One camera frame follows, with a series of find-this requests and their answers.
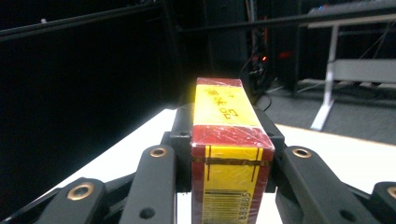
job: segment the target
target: table surface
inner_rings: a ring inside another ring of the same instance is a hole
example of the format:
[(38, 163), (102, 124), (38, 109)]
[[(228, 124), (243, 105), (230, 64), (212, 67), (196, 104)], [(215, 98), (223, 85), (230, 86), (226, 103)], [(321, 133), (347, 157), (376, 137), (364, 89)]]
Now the table surface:
[[(80, 177), (107, 182), (134, 173), (143, 150), (161, 143), (163, 132), (171, 130), (175, 115), (176, 110), (163, 110), (53, 189), (62, 188)], [(288, 146), (315, 150), (343, 182), (355, 188), (371, 193), (377, 182), (396, 182), (396, 146), (283, 125), (276, 126), (284, 134)], [(274, 193), (265, 193), (262, 197), (257, 223), (264, 221), (282, 223), (276, 209)], [(177, 195), (177, 223), (191, 223), (189, 193)]]

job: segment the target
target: black panel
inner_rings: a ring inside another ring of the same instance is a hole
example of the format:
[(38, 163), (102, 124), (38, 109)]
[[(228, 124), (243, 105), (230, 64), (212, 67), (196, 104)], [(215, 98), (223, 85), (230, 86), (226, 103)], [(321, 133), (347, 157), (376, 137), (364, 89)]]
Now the black panel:
[(0, 219), (178, 97), (160, 17), (153, 10), (0, 43)]

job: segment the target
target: box label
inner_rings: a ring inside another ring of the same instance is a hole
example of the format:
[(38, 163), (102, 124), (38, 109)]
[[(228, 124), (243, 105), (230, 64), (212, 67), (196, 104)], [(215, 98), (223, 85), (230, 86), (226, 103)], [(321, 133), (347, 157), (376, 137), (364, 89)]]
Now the box label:
[[(262, 160), (262, 152), (252, 147), (205, 147), (209, 162), (205, 165), (203, 224), (248, 223), (260, 169), (254, 161)], [(228, 164), (216, 164), (216, 160), (230, 158)]]
[(221, 124), (261, 127), (244, 89), (235, 86), (197, 85), (194, 125)]

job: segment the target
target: red and yellow box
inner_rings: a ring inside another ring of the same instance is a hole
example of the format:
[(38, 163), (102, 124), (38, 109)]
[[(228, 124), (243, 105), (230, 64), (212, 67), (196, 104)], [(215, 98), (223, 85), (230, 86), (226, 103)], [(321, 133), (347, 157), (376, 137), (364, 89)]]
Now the red and yellow box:
[(256, 223), (274, 146), (239, 79), (198, 78), (192, 224)]

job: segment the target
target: barcode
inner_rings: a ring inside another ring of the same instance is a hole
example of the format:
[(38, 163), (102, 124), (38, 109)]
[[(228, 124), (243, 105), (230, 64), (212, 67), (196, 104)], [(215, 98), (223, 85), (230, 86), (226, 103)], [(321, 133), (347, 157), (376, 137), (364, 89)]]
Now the barcode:
[(245, 190), (207, 189), (204, 194), (204, 224), (247, 223), (251, 195)]

